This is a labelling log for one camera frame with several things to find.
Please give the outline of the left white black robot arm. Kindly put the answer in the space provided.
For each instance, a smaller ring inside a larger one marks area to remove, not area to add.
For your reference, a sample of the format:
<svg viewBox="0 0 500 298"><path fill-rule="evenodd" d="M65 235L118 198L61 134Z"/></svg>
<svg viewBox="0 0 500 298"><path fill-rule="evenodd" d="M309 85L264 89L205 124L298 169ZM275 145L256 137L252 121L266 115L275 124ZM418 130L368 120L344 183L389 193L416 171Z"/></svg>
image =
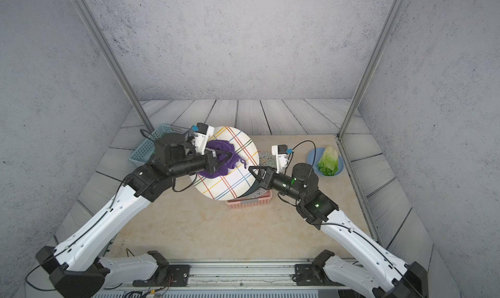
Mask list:
<svg viewBox="0 0 500 298"><path fill-rule="evenodd" d="M209 140L213 130L198 124L187 134L155 139L151 158L123 179L98 213L65 241L37 252L39 266L49 274L54 291L63 297L92 297L104 287L125 282L149 287L171 282L169 263L157 251L120 259L100 253L131 219L174 187L177 178L216 173L235 157L230 143Z"/></svg>

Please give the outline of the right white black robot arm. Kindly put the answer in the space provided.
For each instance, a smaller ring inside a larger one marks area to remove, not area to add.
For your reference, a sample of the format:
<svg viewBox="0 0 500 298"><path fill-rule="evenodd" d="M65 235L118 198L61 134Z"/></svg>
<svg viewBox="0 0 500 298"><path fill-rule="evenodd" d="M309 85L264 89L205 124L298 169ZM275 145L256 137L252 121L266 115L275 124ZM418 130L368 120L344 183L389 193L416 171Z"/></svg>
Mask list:
<svg viewBox="0 0 500 298"><path fill-rule="evenodd" d="M259 186L295 200L298 214L311 226L333 238L357 261L349 264L331 251L312 263L316 282L336 282L363 297L428 297L428 273L418 262L406 263L359 229L318 187L311 165L298 163L287 176L270 166L250 166Z"/></svg>

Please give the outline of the plaid striped white plate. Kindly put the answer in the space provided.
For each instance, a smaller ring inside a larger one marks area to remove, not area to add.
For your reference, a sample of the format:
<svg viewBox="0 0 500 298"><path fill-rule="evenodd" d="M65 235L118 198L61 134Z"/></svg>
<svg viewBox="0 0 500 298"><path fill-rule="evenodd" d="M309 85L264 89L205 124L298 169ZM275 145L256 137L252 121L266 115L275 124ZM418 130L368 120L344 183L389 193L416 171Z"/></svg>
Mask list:
<svg viewBox="0 0 500 298"><path fill-rule="evenodd" d="M191 177L194 188L212 200L237 199L246 193L255 182L249 172L250 166L260 163L259 152L253 140L243 131L230 126L214 128L207 147L222 150L217 158L229 158L215 174L198 173Z"/></svg>

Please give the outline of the purple cloth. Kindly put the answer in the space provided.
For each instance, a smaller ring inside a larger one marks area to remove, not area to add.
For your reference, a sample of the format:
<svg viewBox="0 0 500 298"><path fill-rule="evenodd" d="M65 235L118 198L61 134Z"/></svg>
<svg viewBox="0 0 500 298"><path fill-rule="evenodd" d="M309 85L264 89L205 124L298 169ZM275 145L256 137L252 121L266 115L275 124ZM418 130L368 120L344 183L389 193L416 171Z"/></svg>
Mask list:
<svg viewBox="0 0 500 298"><path fill-rule="evenodd" d="M246 161L236 153L235 146L228 141L211 140L208 141L207 148L216 151L216 170L212 174L204 170L198 173L200 177L214 179L228 175L231 170L240 165L243 165L245 169L247 168Z"/></svg>

